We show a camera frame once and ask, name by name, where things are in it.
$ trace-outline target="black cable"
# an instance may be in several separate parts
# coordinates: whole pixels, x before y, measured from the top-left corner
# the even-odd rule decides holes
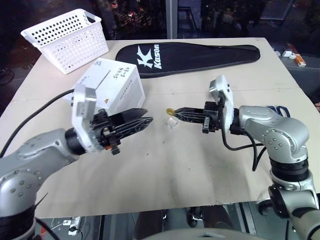
[[[35,221],[40,224],[50,235],[54,240],[60,240],[59,237],[48,227],[48,225],[41,221],[39,218],[35,218]]]
[[[227,143],[227,139],[226,139],[225,120],[224,120],[224,113],[223,113],[222,108],[219,110],[219,118],[220,118],[220,124],[221,124],[223,145],[230,151],[238,151],[238,150],[242,150],[242,149],[246,149],[246,148],[252,147],[253,148],[252,171],[255,171],[257,169],[257,165],[258,165],[257,146],[263,146],[263,144],[261,144],[261,143],[257,144],[255,142],[254,138],[247,131],[244,131],[243,134],[246,135],[250,139],[252,144],[239,146],[239,147],[231,147],[231,146],[229,146],[228,143]]]
[[[242,149],[247,149],[247,148],[252,148],[254,145],[257,146],[264,146],[262,143],[256,143],[255,141],[251,141],[252,144],[249,145],[244,145],[244,146],[238,146],[238,147],[231,147],[228,145],[227,143],[227,139],[226,139],[226,130],[225,130],[225,121],[224,121],[224,113],[222,111],[222,109],[219,111],[219,116],[220,116],[220,122],[221,122],[221,132],[222,132],[222,141],[224,146],[229,149],[230,151],[238,151],[238,150],[242,150]],[[248,132],[244,132],[244,134],[246,136],[250,135]]]
[[[84,238],[84,234],[82,233],[82,230],[80,230],[79,228],[76,228],[75,226],[72,226],[69,228],[69,231],[70,232],[74,232],[74,231],[79,231],[81,233],[81,240],[83,240]]]
[[[12,142],[12,140],[15,138],[15,136],[17,135],[17,133],[20,131],[20,129],[22,129],[22,127],[29,122],[32,118],[34,118],[36,115],[38,115],[40,112],[42,112],[45,108],[47,108],[48,106],[50,106],[52,103],[54,103],[56,100],[62,98],[65,95],[68,95],[70,93],[73,93],[74,90],[68,90],[65,91],[61,94],[59,94],[58,96],[55,96],[54,98],[52,98],[50,101],[48,101],[45,105],[43,105],[42,107],[40,107],[37,111],[35,111],[33,114],[31,114],[29,117],[27,117],[22,123],[20,123],[20,125],[13,131],[13,133],[11,134],[11,136],[9,137],[8,141],[6,141],[1,153],[0,153],[0,158],[3,158],[3,156],[5,155],[10,143]]]
[[[259,164],[259,162],[260,162],[260,159],[261,159],[262,155],[264,154],[264,152],[265,152],[266,150],[267,150],[267,148],[264,147],[264,148],[262,148],[262,150],[260,151],[260,153],[259,153],[259,155],[258,155],[258,158],[256,159],[256,165],[252,167],[252,168],[254,168],[254,170],[257,169],[257,166],[258,166],[258,164]]]
[[[82,231],[80,229],[77,228],[77,230],[81,233],[81,240],[84,239],[84,234],[82,233]]]
[[[288,240],[289,235],[289,220],[286,221],[286,227],[285,227],[285,240]]]

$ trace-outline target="white plastic basket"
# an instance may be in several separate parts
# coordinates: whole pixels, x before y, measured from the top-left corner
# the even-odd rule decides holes
[[[21,32],[61,72],[68,74],[109,51],[101,18],[75,9]]]

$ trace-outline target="robotic arm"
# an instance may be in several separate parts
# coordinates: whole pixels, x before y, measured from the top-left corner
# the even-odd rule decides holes
[[[85,153],[111,149],[120,152],[120,140],[142,131],[153,120],[147,110],[133,108],[108,116],[94,114],[94,89],[77,85],[72,109],[73,128],[35,136],[0,159],[0,239],[30,240],[35,234],[36,194],[44,181]]]
[[[278,115],[262,106],[233,108],[230,86],[223,75],[210,83],[215,102],[204,109],[167,109],[178,119],[202,124],[202,132],[244,133],[261,142],[270,158],[273,185],[268,188],[275,213],[290,218],[302,240],[320,240],[320,211],[313,176],[308,168],[307,127],[299,120]]]

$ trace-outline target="white cardboard box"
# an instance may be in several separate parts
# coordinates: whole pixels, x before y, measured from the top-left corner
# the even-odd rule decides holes
[[[105,109],[109,116],[141,108],[146,96],[137,66],[121,61],[98,58],[77,81],[95,89],[96,111]],[[71,101],[72,94],[65,96]]]

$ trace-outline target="wire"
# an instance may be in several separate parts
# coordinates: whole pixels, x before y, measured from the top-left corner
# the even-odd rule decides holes
[[[76,229],[81,233],[81,240],[83,240],[84,239],[84,234],[82,233],[82,231],[80,229],[78,229],[78,228],[76,228]]]
[[[50,224],[50,228],[52,227],[52,224],[54,223],[55,218],[52,218],[51,224]]]
[[[84,229],[86,222],[87,222],[87,216],[84,216],[84,224],[81,227],[81,231]]]
[[[54,240],[60,240],[59,237],[48,227],[48,225],[41,221],[39,218],[35,218],[35,221],[41,225],[51,236]]]
[[[135,222],[134,216],[132,215],[132,213],[130,213],[130,214],[131,214],[131,218],[132,218],[133,226],[136,226],[136,222]]]
[[[257,166],[258,166],[258,164],[259,164],[259,161],[260,161],[262,155],[264,154],[264,152],[265,152],[266,150],[267,150],[267,148],[264,147],[264,148],[262,148],[262,150],[260,151],[260,153],[259,153],[259,155],[258,155],[258,158],[257,158],[257,160],[256,160],[256,166],[255,166],[255,168],[257,168]]]
[[[286,227],[285,227],[285,240],[288,240],[289,235],[289,220],[286,221]]]
[[[56,100],[62,98],[63,96],[73,93],[74,89],[65,91],[57,96],[55,96],[54,98],[52,98],[50,101],[48,101],[45,105],[43,105],[42,107],[40,107],[37,111],[35,111],[33,114],[31,114],[29,117],[27,117],[22,123],[20,123],[20,125],[13,131],[13,133],[11,134],[11,136],[9,137],[8,141],[6,141],[1,153],[0,153],[0,158],[3,158],[3,156],[5,155],[9,145],[11,144],[12,140],[15,138],[15,136],[17,135],[17,133],[22,129],[22,127],[29,122],[32,118],[34,118],[36,115],[38,115],[40,112],[42,112],[45,108],[47,108],[48,106],[50,106],[52,103],[54,103]]]
[[[257,146],[263,146],[263,144],[256,143],[254,138],[247,131],[244,131],[243,134],[246,135],[250,139],[251,144],[250,145],[239,146],[239,147],[231,147],[231,146],[229,146],[228,143],[227,143],[227,139],[226,139],[225,120],[224,120],[224,113],[222,111],[222,108],[219,109],[219,118],[220,118],[220,123],[221,123],[221,132],[222,132],[223,145],[230,151],[238,151],[238,150],[242,150],[242,149],[246,149],[246,148],[252,147],[253,148],[252,171],[256,171],[258,163],[259,163],[258,158],[257,158]]]
[[[60,223],[57,226],[54,226],[53,228],[51,228],[51,230],[56,229],[57,227],[60,227],[61,225],[63,225],[63,223]]]

